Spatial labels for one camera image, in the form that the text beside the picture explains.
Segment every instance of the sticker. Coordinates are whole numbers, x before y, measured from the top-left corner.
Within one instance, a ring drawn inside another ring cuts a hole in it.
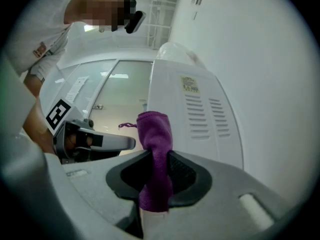
[[[188,76],[181,76],[182,87],[185,92],[200,94],[198,84],[195,78]]]
[[[71,179],[79,177],[79,176],[87,175],[87,174],[89,174],[89,172],[87,172],[86,170],[83,170],[83,169],[69,171],[66,173],[66,175]]]
[[[46,120],[53,130],[59,125],[60,121],[64,118],[67,112],[71,109],[66,102],[60,99],[53,107],[50,113],[46,116]]]

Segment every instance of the white wall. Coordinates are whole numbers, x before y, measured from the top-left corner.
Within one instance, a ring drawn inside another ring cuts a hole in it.
[[[244,169],[291,204],[301,201],[319,169],[320,58],[295,8],[287,0],[180,0],[169,40],[221,81]]]

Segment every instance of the man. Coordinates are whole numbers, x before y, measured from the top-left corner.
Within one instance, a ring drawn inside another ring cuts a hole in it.
[[[24,84],[37,98],[23,128],[43,152],[53,153],[52,134],[41,111],[39,93],[50,70],[66,50],[72,23],[94,26],[121,26],[127,20],[124,0],[33,0],[17,21],[4,48],[18,74],[28,71]],[[69,136],[73,149],[76,136]]]

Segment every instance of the door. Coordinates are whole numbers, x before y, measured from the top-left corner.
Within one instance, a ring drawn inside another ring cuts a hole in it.
[[[152,65],[149,61],[119,61],[91,110],[89,118],[94,122],[95,131],[135,138],[135,148],[120,155],[143,149],[137,128],[119,128],[119,125],[136,124],[138,115],[147,107]]]

